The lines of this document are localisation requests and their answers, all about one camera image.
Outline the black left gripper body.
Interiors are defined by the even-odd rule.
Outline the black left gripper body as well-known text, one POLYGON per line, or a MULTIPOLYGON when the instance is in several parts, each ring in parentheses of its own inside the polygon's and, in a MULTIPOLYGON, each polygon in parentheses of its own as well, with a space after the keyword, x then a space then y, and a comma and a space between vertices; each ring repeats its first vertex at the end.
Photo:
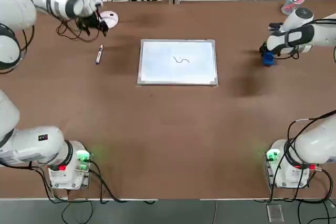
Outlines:
POLYGON ((89 17, 83 18, 83 27, 84 28, 95 28, 100 29, 101 28, 101 16, 100 14, 92 14, 89 17))

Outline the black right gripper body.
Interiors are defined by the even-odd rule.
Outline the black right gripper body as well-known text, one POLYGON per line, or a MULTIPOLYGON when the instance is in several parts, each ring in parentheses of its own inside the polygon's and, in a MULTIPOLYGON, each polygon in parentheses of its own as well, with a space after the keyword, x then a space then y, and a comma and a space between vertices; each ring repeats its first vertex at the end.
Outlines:
POLYGON ((264 41, 263 44, 260 46, 259 53, 260 53, 261 56, 263 56, 265 54, 271 54, 272 55, 271 51, 269 51, 268 48, 267 48, 267 42, 266 41, 264 41))

